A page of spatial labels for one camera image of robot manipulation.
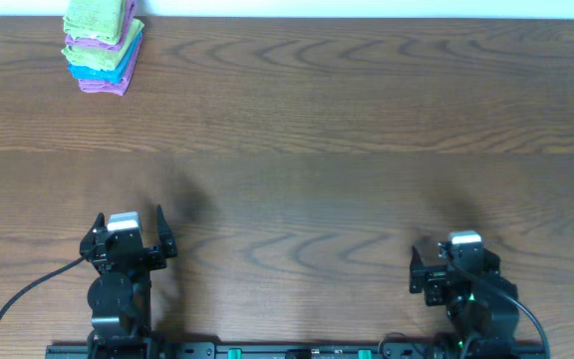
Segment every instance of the wooden table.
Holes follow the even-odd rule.
[[[99,211],[140,211],[152,241],[161,203],[172,339],[431,338],[450,328],[409,294],[411,246],[476,228],[574,358],[574,21],[144,21],[117,97],[79,92],[60,19],[0,18],[0,308]],[[24,296],[0,357],[83,341],[95,277]]]

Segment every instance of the black base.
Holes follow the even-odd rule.
[[[388,342],[379,349],[378,345],[342,345],[342,344],[218,344],[211,342],[186,342],[169,344],[160,348],[165,359],[423,359],[457,358],[453,351],[433,353],[433,345],[421,342]],[[91,359],[144,359],[163,358],[143,350],[106,353],[99,351]],[[519,345],[514,358],[544,358],[541,346]],[[50,345],[46,349],[46,359],[88,359],[86,345]]]

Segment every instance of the stack of towels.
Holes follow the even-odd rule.
[[[83,92],[126,93],[143,39],[136,12],[137,0],[70,0],[61,52]]]

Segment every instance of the blue towel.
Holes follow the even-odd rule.
[[[135,39],[132,41],[126,54],[119,62],[119,65],[112,71],[101,71],[101,70],[94,70],[87,66],[77,66],[70,64],[68,70],[77,80],[101,80],[101,81],[108,81],[112,84],[118,84],[121,81],[121,78],[124,76],[124,72],[130,63],[130,58],[135,52],[137,48],[137,44],[139,40],[143,36],[142,33],[139,33]]]

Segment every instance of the pink towel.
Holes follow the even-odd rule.
[[[132,19],[135,17],[136,12],[137,0],[126,0],[126,17],[124,18],[124,26],[121,30],[121,39],[119,39],[119,43],[117,45],[106,44],[105,42],[99,41],[97,39],[75,40],[70,35],[66,37],[66,45],[117,52],[121,49],[121,47],[124,45],[124,42],[126,41],[126,34],[128,33],[130,23],[132,23]]]
[[[139,49],[141,48],[141,42],[144,40],[143,37],[139,39],[137,48],[132,54],[130,63],[124,72],[124,76],[118,84],[113,84],[108,81],[99,80],[79,80],[79,88],[81,91],[89,94],[107,92],[111,94],[116,94],[123,96],[130,85],[130,80],[132,79],[132,73],[135,71],[135,66],[137,65],[137,56],[139,55]]]

